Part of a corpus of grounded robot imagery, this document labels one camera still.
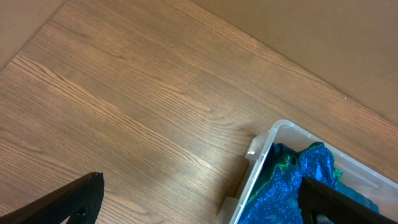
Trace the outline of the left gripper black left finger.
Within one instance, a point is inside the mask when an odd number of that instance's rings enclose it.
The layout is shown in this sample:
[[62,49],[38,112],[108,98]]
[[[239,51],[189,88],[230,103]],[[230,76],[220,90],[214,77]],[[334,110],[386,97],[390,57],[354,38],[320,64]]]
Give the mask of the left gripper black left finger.
[[95,223],[103,198],[103,173],[90,172],[2,216],[1,223]]

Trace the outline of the blue denim jeans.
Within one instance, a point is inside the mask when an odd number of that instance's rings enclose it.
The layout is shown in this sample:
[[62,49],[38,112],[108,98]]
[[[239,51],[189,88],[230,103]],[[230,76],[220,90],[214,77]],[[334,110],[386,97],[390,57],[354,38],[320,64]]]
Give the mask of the blue denim jeans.
[[342,183],[343,172],[335,167],[335,157],[323,142],[313,142],[302,151],[283,143],[273,143],[257,179],[257,190],[282,187],[283,196],[297,194],[305,177],[313,178],[365,207],[378,212],[370,199]]

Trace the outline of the blue green sequin cloth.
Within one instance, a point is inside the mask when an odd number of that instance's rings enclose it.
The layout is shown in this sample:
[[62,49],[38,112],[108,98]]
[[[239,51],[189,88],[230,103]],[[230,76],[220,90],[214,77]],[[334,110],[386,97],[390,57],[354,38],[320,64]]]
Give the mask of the blue green sequin cloth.
[[243,224],[301,224],[299,187],[304,177],[336,189],[342,171],[322,142],[296,152],[285,144],[273,144],[252,188],[239,222]]

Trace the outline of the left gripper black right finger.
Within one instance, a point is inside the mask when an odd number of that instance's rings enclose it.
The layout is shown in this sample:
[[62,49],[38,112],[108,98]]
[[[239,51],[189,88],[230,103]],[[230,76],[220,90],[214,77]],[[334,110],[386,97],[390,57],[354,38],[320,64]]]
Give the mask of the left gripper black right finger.
[[319,215],[336,224],[397,224],[311,177],[302,179],[298,205],[304,224],[317,223]]

